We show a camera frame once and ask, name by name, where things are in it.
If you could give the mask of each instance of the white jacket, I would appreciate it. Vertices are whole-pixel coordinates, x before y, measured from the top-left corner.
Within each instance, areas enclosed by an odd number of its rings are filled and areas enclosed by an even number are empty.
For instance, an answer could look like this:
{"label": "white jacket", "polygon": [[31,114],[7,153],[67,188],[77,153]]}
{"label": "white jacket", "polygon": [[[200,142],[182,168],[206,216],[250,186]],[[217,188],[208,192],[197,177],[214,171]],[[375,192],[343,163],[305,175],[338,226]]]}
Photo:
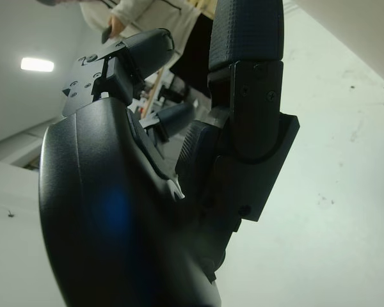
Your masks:
{"label": "white jacket", "polygon": [[80,6],[85,21],[100,31],[108,28],[111,14],[117,16],[125,25],[120,34],[123,38],[156,28],[170,30],[178,55],[176,58],[184,52],[200,14],[185,0],[99,0],[80,2]]}

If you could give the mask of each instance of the black plastic part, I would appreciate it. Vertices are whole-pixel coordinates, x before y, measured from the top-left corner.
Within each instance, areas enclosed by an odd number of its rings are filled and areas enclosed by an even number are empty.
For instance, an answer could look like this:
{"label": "black plastic part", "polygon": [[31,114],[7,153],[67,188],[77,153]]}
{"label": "black plastic part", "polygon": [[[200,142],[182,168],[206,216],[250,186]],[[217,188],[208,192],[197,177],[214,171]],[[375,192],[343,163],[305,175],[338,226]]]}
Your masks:
{"label": "black plastic part", "polygon": [[[298,129],[297,117],[281,114],[278,141],[273,154],[267,159],[247,163],[230,154],[217,156],[204,184],[202,194],[205,199],[200,200],[200,203],[209,203],[200,211],[200,226],[194,237],[194,247],[200,258],[220,264],[241,219],[259,220]],[[179,182],[185,182],[183,176],[180,176]]]}
{"label": "black plastic part", "polygon": [[102,88],[103,91],[109,93],[110,97],[121,100],[127,106],[132,104],[131,77],[124,70],[124,66],[117,57],[108,61],[105,85]]}
{"label": "black plastic part", "polygon": [[147,157],[156,173],[162,179],[174,179],[175,174],[170,171],[168,165],[163,161],[161,154],[157,151],[153,142],[143,130],[140,122],[135,118],[134,113],[132,113],[131,110],[127,110],[127,115],[132,137],[145,157]]}
{"label": "black plastic part", "polygon": [[175,52],[175,43],[167,29],[141,32],[124,42],[142,79],[167,64]]}
{"label": "black plastic part", "polygon": [[175,170],[189,203],[196,203],[202,198],[220,132],[220,128],[195,120],[186,134]]}
{"label": "black plastic part", "polygon": [[155,29],[77,60],[63,89],[67,96],[63,116],[74,114],[78,109],[100,99],[103,92],[110,92],[110,96],[122,99],[129,105],[133,89],[165,65],[173,53],[174,44],[170,32]]}
{"label": "black plastic part", "polygon": [[231,75],[234,148],[241,159],[260,159],[274,147],[279,133],[283,63],[240,61],[232,65]]}
{"label": "black plastic part", "polygon": [[278,61],[283,57],[282,0],[218,0],[209,70],[236,61]]}
{"label": "black plastic part", "polygon": [[130,118],[125,104],[104,99],[45,135],[40,217],[65,302],[219,307],[175,227],[182,207],[133,140]]}
{"label": "black plastic part", "polygon": [[218,158],[214,178],[216,186],[222,187],[217,193],[219,201],[236,206],[235,213],[243,213],[243,219],[258,221],[299,127],[297,117],[280,114],[278,137],[269,156],[252,163],[227,156]]}
{"label": "black plastic part", "polygon": [[192,104],[179,104],[163,109],[157,113],[157,116],[169,139],[185,129],[195,119],[195,108]]}

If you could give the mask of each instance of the fluorescent light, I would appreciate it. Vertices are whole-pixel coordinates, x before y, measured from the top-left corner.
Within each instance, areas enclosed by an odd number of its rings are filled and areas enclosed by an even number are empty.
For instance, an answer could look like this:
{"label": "fluorescent light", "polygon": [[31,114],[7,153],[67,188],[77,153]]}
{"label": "fluorescent light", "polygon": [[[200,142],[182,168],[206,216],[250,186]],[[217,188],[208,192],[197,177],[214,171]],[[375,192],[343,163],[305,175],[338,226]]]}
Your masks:
{"label": "fluorescent light", "polygon": [[44,59],[23,58],[21,60],[21,69],[35,72],[52,72],[54,63]]}

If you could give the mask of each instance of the textured rubber pad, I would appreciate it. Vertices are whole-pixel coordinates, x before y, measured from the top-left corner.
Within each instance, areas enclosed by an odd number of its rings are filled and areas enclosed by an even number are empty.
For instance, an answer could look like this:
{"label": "textured rubber pad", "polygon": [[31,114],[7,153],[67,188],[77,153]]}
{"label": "textured rubber pad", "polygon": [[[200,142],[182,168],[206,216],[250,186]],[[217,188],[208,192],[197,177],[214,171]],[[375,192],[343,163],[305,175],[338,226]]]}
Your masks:
{"label": "textured rubber pad", "polygon": [[242,60],[280,60],[283,41],[282,0],[218,0],[209,70]]}

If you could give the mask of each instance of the black screw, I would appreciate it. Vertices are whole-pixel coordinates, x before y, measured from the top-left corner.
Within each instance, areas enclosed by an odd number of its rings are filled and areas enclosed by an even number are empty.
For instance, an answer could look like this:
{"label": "black screw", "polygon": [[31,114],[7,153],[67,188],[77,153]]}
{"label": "black screw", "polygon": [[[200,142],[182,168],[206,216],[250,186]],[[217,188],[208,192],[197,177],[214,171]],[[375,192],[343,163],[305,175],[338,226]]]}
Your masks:
{"label": "black screw", "polygon": [[247,86],[247,85],[242,86],[242,88],[241,88],[241,95],[242,95],[243,97],[248,96],[248,95],[249,95],[249,92],[250,92],[250,88],[249,88],[249,86]]}
{"label": "black screw", "polygon": [[239,209],[239,215],[242,217],[245,217],[245,216],[248,216],[251,211],[252,211],[252,208],[250,208],[249,206],[242,206]]}
{"label": "black screw", "polygon": [[267,99],[269,102],[275,102],[277,98],[277,94],[275,91],[270,91],[267,95]]}
{"label": "black screw", "polygon": [[92,54],[87,58],[87,62],[91,63],[91,62],[94,62],[96,59],[98,59],[98,55]]}
{"label": "black screw", "polygon": [[256,78],[262,79],[263,77],[265,77],[265,69],[263,65],[261,64],[255,65],[255,67],[253,68],[253,71],[255,72]]}

